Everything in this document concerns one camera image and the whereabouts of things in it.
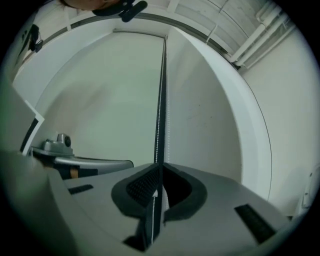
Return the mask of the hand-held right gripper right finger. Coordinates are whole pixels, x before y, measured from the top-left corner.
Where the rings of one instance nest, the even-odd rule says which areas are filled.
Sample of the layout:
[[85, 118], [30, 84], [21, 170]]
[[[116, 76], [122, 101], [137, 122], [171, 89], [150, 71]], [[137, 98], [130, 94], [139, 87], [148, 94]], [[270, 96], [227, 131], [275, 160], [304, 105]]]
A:
[[177, 164], [163, 165], [169, 209], [152, 256], [266, 256], [289, 220], [236, 181]]

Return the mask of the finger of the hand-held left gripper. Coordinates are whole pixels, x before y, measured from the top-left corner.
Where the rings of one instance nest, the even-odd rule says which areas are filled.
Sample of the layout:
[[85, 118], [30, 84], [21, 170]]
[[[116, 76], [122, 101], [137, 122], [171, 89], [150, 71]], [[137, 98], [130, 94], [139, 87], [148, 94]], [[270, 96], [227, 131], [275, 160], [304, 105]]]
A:
[[77, 179], [133, 168], [130, 160], [105, 160], [83, 157], [56, 157], [55, 169], [63, 179]]

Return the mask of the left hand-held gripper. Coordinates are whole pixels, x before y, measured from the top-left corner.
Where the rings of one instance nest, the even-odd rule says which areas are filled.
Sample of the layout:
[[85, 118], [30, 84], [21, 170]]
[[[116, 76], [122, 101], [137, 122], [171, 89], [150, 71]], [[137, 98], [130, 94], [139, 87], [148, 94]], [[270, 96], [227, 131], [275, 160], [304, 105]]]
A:
[[73, 167], [65, 164], [43, 165], [33, 156], [22, 154], [28, 149], [28, 137], [35, 128], [32, 106], [11, 86], [0, 88], [0, 179], [47, 179], [49, 170], [56, 169], [63, 179], [72, 179]]

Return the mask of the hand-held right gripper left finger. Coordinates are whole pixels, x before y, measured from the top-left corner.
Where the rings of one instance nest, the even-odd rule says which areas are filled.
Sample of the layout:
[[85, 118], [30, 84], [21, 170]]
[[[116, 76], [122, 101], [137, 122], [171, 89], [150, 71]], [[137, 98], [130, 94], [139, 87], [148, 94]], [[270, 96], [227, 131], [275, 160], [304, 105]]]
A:
[[64, 181], [87, 216], [122, 244], [146, 252], [160, 233], [159, 164]]

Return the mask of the white roller blind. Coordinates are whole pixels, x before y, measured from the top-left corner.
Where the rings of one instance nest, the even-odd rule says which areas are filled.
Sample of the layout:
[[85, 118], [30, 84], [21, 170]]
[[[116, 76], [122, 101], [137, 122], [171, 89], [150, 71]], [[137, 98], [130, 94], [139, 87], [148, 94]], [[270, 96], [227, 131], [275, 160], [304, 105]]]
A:
[[41, 138], [71, 138], [78, 157], [152, 163], [164, 40], [112, 33], [82, 49], [36, 104]]

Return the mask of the white ceiling pipe bundle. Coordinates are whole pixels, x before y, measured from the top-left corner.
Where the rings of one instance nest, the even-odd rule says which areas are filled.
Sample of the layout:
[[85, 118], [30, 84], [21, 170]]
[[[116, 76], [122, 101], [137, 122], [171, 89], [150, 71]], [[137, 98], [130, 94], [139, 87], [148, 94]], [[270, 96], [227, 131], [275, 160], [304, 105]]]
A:
[[258, 27], [232, 56], [227, 57], [230, 63], [238, 67], [253, 56], [289, 20], [289, 16], [273, 0], [267, 0], [255, 17], [259, 21]]

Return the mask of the black wall-mounted device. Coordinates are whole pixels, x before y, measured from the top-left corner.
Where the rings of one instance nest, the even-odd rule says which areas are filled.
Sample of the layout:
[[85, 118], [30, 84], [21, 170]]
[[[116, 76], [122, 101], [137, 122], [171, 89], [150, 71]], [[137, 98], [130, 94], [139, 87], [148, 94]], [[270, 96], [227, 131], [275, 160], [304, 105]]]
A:
[[29, 31], [29, 47], [32, 52], [38, 53], [43, 47], [44, 41], [41, 38], [40, 28], [33, 24]]

